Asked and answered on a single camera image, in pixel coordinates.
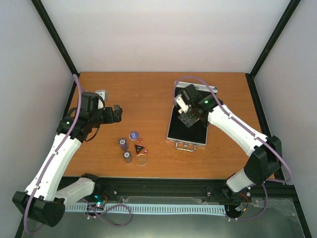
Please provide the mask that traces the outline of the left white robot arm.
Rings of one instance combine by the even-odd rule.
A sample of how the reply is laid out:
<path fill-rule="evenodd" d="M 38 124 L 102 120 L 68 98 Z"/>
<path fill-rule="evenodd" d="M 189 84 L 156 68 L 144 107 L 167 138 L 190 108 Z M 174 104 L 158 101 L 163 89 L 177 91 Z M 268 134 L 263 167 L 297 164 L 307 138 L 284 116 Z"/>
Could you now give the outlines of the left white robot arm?
<path fill-rule="evenodd" d="M 80 199 L 89 196 L 96 200 L 102 196 L 100 178 L 92 174 L 83 174 L 63 189 L 58 189 L 58 186 L 70 160 L 92 129 L 102 124 L 120 122 L 121 117 L 122 108 L 119 105 L 83 112 L 70 134 L 67 132 L 74 118 L 66 116 L 62 119 L 51 150 L 37 175 L 24 191 L 13 195 L 12 202 L 25 218 L 54 227 L 65 210 Z"/>

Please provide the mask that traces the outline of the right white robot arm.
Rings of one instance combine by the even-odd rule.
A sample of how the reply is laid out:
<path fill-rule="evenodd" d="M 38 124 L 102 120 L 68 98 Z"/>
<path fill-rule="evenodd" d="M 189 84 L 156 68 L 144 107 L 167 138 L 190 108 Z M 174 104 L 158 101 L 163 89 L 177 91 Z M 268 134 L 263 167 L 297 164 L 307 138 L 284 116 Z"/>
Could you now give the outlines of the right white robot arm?
<path fill-rule="evenodd" d="M 206 119 L 235 141 L 249 157 L 244 168 L 226 180 L 226 187 L 238 193 L 253 184 L 261 184 L 281 167 L 281 141 L 256 131 L 233 114 L 229 108 L 212 95 L 198 103 L 185 100 L 181 95 L 174 99 L 179 119 L 191 127 Z"/>

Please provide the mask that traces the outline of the purple chip stack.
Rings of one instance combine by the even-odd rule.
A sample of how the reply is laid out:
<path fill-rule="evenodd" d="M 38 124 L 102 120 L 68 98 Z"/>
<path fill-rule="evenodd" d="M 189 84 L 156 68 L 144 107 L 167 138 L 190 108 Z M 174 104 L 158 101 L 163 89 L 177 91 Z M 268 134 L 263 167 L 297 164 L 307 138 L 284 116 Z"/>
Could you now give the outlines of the purple chip stack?
<path fill-rule="evenodd" d="M 125 138 L 122 138 L 119 140 L 119 146 L 120 146 L 121 150 L 124 152 L 128 151 L 128 149 L 129 149 L 129 146 L 128 146 Z"/>
<path fill-rule="evenodd" d="M 133 160 L 132 155 L 129 151 L 123 153 L 123 159 L 126 163 L 131 163 Z"/>

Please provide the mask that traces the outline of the blue small blind button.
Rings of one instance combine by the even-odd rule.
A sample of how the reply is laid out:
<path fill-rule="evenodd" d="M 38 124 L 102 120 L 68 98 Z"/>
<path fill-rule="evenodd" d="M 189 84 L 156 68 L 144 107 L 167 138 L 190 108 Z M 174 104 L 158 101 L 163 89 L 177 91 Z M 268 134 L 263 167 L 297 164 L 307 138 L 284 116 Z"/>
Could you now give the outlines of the blue small blind button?
<path fill-rule="evenodd" d="M 129 138 L 130 138 L 131 140 L 137 140 L 137 139 L 139 138 L 138 132 L 137 132 L 137 131 L 131 132 L 131 133 L 129 134 Z"/>

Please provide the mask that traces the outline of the aluminium poker case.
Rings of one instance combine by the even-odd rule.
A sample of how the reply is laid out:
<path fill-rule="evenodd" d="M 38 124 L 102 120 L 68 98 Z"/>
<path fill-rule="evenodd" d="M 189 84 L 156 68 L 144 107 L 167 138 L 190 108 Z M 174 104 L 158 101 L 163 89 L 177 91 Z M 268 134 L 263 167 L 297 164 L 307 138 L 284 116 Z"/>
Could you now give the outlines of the aluminium poker case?
<path fill-rule="evenodd" d="M 191 127 L 186 127 L 179 119 L 178 107 L 173 105 L 171 118 L 169 122 L 167 140 L 175 143 L 178 150 L 193 152 L 198 146 L 206 146 L 208 137 L 208 121 L 207 109 L 209 106 L 216 106 L 217 103 L 213 99 L 212 93 L 217 94 L 218 88 L 214 86 L 205 86 L 203 84 L 195 84 L 189 82 L 176 82 L 174 86 L 173 99 L 182 94 L 183 89 L 193 84 L 200 92 L 201 98 L 197 103 L 186 103 L 189 109 L 198 109 L 202 113 L 203 123 L 196 123 Z"/>

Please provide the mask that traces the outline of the left green lit circuit board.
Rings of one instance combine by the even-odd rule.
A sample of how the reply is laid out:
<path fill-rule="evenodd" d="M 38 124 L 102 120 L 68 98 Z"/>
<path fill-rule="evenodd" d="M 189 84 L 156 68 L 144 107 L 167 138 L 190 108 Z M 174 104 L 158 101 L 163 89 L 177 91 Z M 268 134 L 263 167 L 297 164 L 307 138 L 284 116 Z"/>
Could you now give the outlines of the left green lit circuit board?
<path fill-rule="evenodd" d="M 108 204 L 108 196 L 107 193 L 103 191 L 100 194 L 91 195 L 88 201 L 96 211 L 103 211 L 106 204 Z"/>

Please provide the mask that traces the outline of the black red triangular button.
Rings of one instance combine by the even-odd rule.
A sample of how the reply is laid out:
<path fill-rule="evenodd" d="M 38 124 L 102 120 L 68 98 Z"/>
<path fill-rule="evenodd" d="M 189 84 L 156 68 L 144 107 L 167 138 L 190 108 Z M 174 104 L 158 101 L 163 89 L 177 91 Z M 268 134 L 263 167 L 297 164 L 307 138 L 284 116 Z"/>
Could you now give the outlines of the black red triangular button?
<path fill-rule="evenodd" d="M 134 144 L 136 154 L 140 154 L 146 147 L 144 145 Z"/>

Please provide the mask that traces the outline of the black aluminium frame rail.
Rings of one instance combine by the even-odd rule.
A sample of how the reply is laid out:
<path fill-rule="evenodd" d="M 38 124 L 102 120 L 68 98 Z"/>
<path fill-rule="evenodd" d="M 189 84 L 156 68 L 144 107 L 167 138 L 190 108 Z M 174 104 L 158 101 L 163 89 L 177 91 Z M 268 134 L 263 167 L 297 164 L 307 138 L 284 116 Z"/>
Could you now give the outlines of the black aluminium frame rail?
<path fill-rule="evenodd" d="M 239 204 L 250 193 L 249 201 L 265 198 L 261 185 L 243 189 L 230 199 L 222 194 L 223 179 L 155 179 L 155 178 L 100 178 L 99 197 L 121 203 L 128 197 L 191 197 L 221 205 Z"/>

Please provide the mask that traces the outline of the lower purple chip stack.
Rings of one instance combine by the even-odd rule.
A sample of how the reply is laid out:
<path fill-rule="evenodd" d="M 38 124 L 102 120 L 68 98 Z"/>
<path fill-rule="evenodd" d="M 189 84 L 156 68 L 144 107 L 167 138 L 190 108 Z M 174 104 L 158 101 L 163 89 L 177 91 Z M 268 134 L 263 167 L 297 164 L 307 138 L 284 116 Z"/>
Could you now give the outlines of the lower purple chip stack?
<path fill-rule="evenodd" d="M 133 160 L 132 155 L 129 151 L 123 153 L 123 159 L 126 163 L 131 163 Z"/>

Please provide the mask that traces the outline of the red playing card deck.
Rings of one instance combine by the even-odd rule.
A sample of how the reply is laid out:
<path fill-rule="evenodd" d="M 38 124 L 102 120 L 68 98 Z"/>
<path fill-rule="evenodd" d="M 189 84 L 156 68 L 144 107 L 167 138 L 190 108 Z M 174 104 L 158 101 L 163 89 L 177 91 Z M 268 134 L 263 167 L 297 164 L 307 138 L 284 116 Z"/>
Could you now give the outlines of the red playing card deck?
<path fill-rule="evenodd" d="M 173 103 L 175 107 L 178 107 L 178 113 L 181 115 L 183 113 L 187 113 L 189 106 L 185 103 L 181 94 L 178 94 L 174 99 Z"/>

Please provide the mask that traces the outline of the clear round dealer button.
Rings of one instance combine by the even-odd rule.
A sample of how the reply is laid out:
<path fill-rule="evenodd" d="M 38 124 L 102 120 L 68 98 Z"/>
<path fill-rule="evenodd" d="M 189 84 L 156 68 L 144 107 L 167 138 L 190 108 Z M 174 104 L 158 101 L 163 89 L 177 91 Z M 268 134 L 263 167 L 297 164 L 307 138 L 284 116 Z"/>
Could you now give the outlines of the clear round dealer button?
<path fill-rule="evenodd" d="M 148 157 L 146 154 L 139 154 L 136 156 L 135 162 L 138 166 L 144 166 L 148 162 Z"/>

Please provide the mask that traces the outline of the upper purple chip stack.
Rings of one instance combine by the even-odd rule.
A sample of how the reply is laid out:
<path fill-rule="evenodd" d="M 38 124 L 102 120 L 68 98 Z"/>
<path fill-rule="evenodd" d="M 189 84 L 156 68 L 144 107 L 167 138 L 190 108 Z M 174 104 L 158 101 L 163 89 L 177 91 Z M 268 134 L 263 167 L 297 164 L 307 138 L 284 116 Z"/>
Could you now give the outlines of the upper purple chip stack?
<path fill-rule="evenodd" d="M 129 149 L 129 146 L 128 146 L 125 138 L 122 138 L 119 140 L 119 146 L 120 146 L 121 150 L 124 152 L 128 151 L 128 149 Z"/>

